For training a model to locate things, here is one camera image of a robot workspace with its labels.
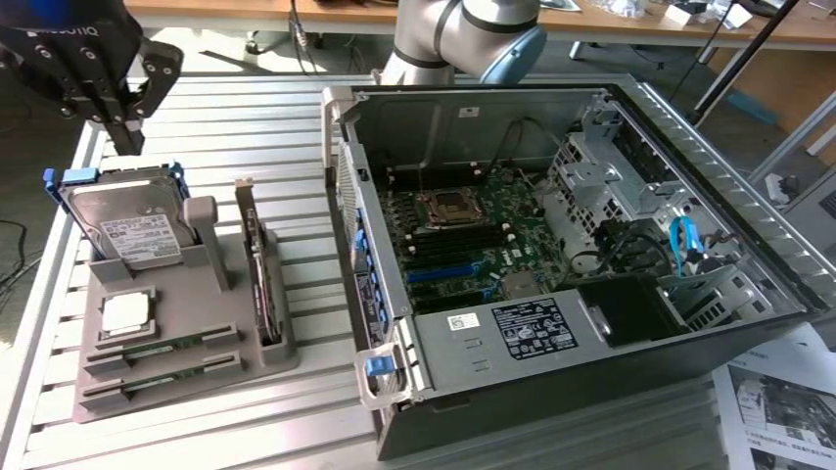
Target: sticker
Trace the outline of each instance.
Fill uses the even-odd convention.
[[[458,118],[477,118],[479,116],[479,108],[458,108]]]
[[[493,308],[493,318],[510,356],[527,359],[577,348],[553,299]]]
[[[466,330],[467,328],[479,326],[479,318],[474,313],[447,316],[446,322],[449,323],[449,331]]]
[[[125,262],[179,255],[179,245],[165,214],[109,220],[101,223],[101,230]]]

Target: blue pcie slot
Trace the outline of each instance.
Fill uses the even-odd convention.
[[[438,279],[451,279],[454,277],[470,277],[479,273],[481,263],[474,262],[461,266],[442,267],[423,271],[407,271],[406,282],[437,281]]]

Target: hard drive label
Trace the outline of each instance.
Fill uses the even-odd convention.
[[[109,220],[101,223],[101,230],[125,262],[179,255],[179,245],[163,214]]]
[[[491,310],[510,356],[527,359],[577,348],[569,325],[553,299],[502,306]]]

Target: metal case frame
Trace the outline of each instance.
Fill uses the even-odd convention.
[[[538,371],[534,375],[495,384],[471,384],[471,388],[455,391],[431,388],[431,370],[426,369],[421,353],[421,342],[426,339],[417,325],[419,317],[411,317],[403,285],[397,272],[390,240],[382,225],[370,168],[366,153],[357,139],[354,129],[357,119],[357,103],[362,103],[379,95],[397,96],[405,100],[411,97],[419,101],[421,95],[430,99],[433,94],[446,94],[449,101],[443,107],[461,106],[457,97],[491,93],[517,92],[517,102],[525,106],[535,102],[537,92],[603,92],[613,97],[614,105],[629,125],[641,133],[655,154],[665,160],[683,186],[691,191],[699,202],[721,219],[722,225],[742,236],[746,245],[759,262],[765,265],[774,281],[789,297],[798,303],[798,309],[754,321],[738,321],[733,324],[679,335],[665,341],[625,348],[610,357],[573,365],[551,371]],[[447,444],[477,434],[502,429],[526,421],[542,418],[603,400],[613,400],[629,394],[661,387],[669,383],[693,378],[742,353],[750,347],[774,338],[802,319],[823,312],[833,296],[833,266],[819,253],[798,236],[786,221],[763,204],[762,198],[733,172],[725,160],[710,145],[686,125],[686,122],[670,109],[669,105],[646,85],[622,86],[606,80],[578,80],[575,84],[522,85],[515,87],[467,87],[467,88],[414,88],[414,87],[355,87],[351,89],[325,90],[331,98],[325,103],[323,125],[327,129],[331,114],[337,115],[341,127],[341,148],[337,160],[325,157],[326,169],[334,185],[329,193],[331,200],[331,217],[334,226],[345,227],[339,233],[338,251],[341,264],[349,262],[349,246],[341,243],[343,234],[349,240],[353,235],[353,210],[363,210],[365,231],[373,252],[373,260],[381,274],[383,298],[387,310],[397,317],[399,330],[406,330],[414,339],[417,360],[409,360],[413,367],[406,367],[409,384],[417,387],[411,400],[406,405],[391,405],[374,411],[374,423],[378,436],[378,458],[386,459],[426,447]],[[419,112],[406,114],[399,125],[415,123],[417,130],[425,130],[419,122],[443,123],[445,114],[435,108],[434,112],[421,115]],[[443,153],[445,149],[431,149]],[[477,160],[473,154],[463,153],[458,163]],[[429,150],[423,158],[431,157]],[[350,201],[347,210],[338,206],[335,199]],[[350,266],[343,272],[350,273]],[[346,278],[346,292],[353,292],[351,278]],[[353,321],[359,311],[357,299],[350,300]],[[363,330],[354,327],[354,339],[358,348],[369,346],[363,338]],[[467,338],[453,335],[450,342],[463,342]]]

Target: motherboard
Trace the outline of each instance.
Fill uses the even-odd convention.
[[[513,167],[470,172],[469,185],[455,187],[437,187],[455,178],[426,176],[415,188],[390,175],[378,192],[415,313],[526,298],[566,278],[526,174]]]

